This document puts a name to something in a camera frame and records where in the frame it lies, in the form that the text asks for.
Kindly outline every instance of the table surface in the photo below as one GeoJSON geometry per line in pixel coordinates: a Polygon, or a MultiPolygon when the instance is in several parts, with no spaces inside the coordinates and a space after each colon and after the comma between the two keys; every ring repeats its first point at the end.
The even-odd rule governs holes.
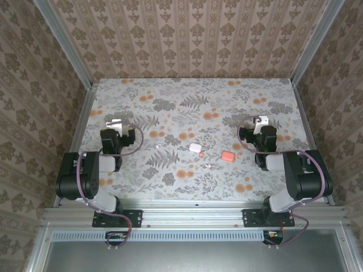
{"type": "MultiPolygon", "coordinates": [[[[256,114],[277,128],[277,150],[308,149],[289,79],[102,79],[81,151],[100,150],[105,122],[119,118],[141,127],[145,140],[123,157],[119,172],[100,174],[107,192],[119,198],[262,200],[285,186],[285,176],[262,171],[238,142],[239,122],[256,114]],[[190,152],[191,143],[201,144],[205,156],[190,152]],[[223,151],[241,155],[228,163],[223,151]]],[[[135,144],[123,152],[140,140],[136,132],[135,144]]]]}

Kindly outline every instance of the purple cable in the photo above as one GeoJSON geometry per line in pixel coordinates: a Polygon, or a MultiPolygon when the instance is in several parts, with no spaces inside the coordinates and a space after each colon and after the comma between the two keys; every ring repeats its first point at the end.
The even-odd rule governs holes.
{"type": "MultiPolygon", "coordinates": [[[[127,154],[100,154],[101,156],[113,156],[113,157],[116,157],[116,156],[117,156],[117,157],[119,157],[119,156],[128,156],[128,155],[134,154],[136,151],[138,151],[138,150],[141,148],[142,144],[143,144],[143,132],[142,132],[142,130],[141,130],[141,128],[140,128],[140,127],[138,127],[138,126],[136,126],[135,124],[132,124],[132,123],[130,123],[130,122],[117,121],[117,122],[112,122],[112,123],[110,123],[110,125],[116,125],[116,124],[130,125],[130,126],[134,126],[135,128],[137,128],[137,129],[140,131],[140,133],[141,133],[141,143],[140,143],[140,145],[139,145],[139,146],[138,146],[135,150],[133,150],[132,152],[127,153],[127,154]]],[[[86,153],[87,153],[87,152],[81,152],[81,153],[79,154],[79,157],[78,157],[78,160],[77,160],[77,166],[76,166],[76,178],[77,178],[77,187],[78,187],[79,194],[81,195],[81,197],[82,197],[83,201],[85,202],[85,204],[86,204],[88,207],[90,207],[91,209],[93,209],[93,210],[97,211],[98,213],[106,214],[106,215],[109,215],[109,216],[121,217],[121,218],[123,218],[123,219],[125,219],[125,220],[126,220],[127,225],[128,225],[128,233],[127,233],[127,235],[126,235],[126,237],[125,237],[124,241],[122,241],[122,242],[121,242],[119,245],[117,245],[117,246],[112,246],[111,244],[109,244],[109,237],[110,237],[110,236],[108,236],[108,237],[107,237],[106,244],[108,245],[108,247],[109,247],[109,248],[118,248],[118,247],[120,247],[120,246],[124,245],[124,244],[126,243],[127,239],[129,239],[129,237],[130,237],[131,230],[132,230],[132,223],[131,223],[131,220],[130,220],[127,216],[125,216],[125,215],[123,215],[123,214],[113,214],[113,213],[111,213],[111,212],[109,212],[109,211],[101,210],[101,209],[97,208],[96,206],[93,206],[92,204],[90,204],[90,203],[88,202],[88,200],[87,200],[87,198],[86,198],[85,194],[83,193],[82,185],[81,185],[81,163],[82,163],[82,157],[83,157],[83,155],[84,155],[84,154],[86,154],[86,153]]]]}
{"type": "MultiPolygon", "coordinates": [[[[252,118],[257,118],[259,121],[261,121],[261,118],[260,118],[258,115],[248,116],[248,117],[246,117],[245,119],[243,119],[243,120],[239,123],[238,128],[237,128],[237,137],[238,137],[238,140],[239,140],[239,142],[241,143],[241,145],[242,145],[242,146],[243,146],[246,150],[249,150],[249,151],[250,151],[250,152],[252,152],[252,153],[265,154],[265,155],[274,155],[274,154],[281,154],[281,153],[283,153],[283,152],[289,152],[289,151],[262,152],[262,151],[257,151],[257,150],[250,149],[250,148],[249,148],[246,144],[244,144],[244,143],[242,142],[242,140],[241,140],[240,136],[239,136],[239,129],[241,128],[241,126],[243,126],[243,124],[244,124],[244,122],[245,122],[246,120],[248,120],[248,119],[252,119],[252,118]]],[[[320,178],[321,178],[321,181],[322,181],[322,187],[321,187],[321,189],[320,189],[319,194],[318,194],[316,197],[314,197],[314,198],[312,198],[312,199],[308,199],[308,200],[306,200],[306,201],[298,202],[298,203],[296,203],[294,206],[292,206],[292,207],[290,208],[290,215],[292,215],[292,216],[294,216],[294,217],[296,217],[296,218],[302,219],[302,220],[304,220],[304,221],[306,222],[306,225],[303,227],[303,229],[302,229],[302,230],[301,230],[301,231],[300,231],[297,235],[295,235],[295,236],[294,236],[293,238],[291,238],[289,241],[286,241],[286,242],[284,242],[284,243],[282,243],[282,244],[280,244],[280,245],[276,245],[274,242],[272,242],[272,241],[270,241],[270,240],[268,240],[268,239],[265,239],[267,242],[271,243],[272,245],[279,246],[279,247],[281,247],[281,246],[283,246],[283,245],[288,245],[288,244],[292,243],[293,241],[295,241],[296,239],[298,239],[298,238],[299,238],[299,236],[300,236],[300,235],[302,235],[302,234],[306,231],[307,227],[309,226],[309,221],[308,221],[306,218],[304,218],[304,217],[302,217],[302,216],[299,216],[299,215],[296,215],[296,214],[292,213],[292,210],[293,210],[293,209],[295,209],[296,207],[299,207],[299,206],[301,206],[301,205],[304,205],[304,204],[306,204],[306,203],[313,202],[313,201],[315,201],[315,200],[319,199],[320,197],[322,197],[322,196],[323,196],[324,191],[325,191],[325,178],[324,178],[324,173],[323,173],[322,168],[321,168],[321,167],[320,167],[320,165],[318,164],[318,162],[317,162],[317,161],[316,161],[316,160],[315,160],[315,159],[314,159],[311,155],[309,155],[308,153],[306,153],[305,151],[302,151],[302,150],[291,150],[291,151],[293,151],[293,152],[299,152],[299,153],[303,154],[304,156],[308,157],[312,163],[314,163],[314,165],[316,166],[316,168],[317,168],[317,170],[318,170],[318,172],[319,172],[319,174],[320,174],[320,178]]]]}

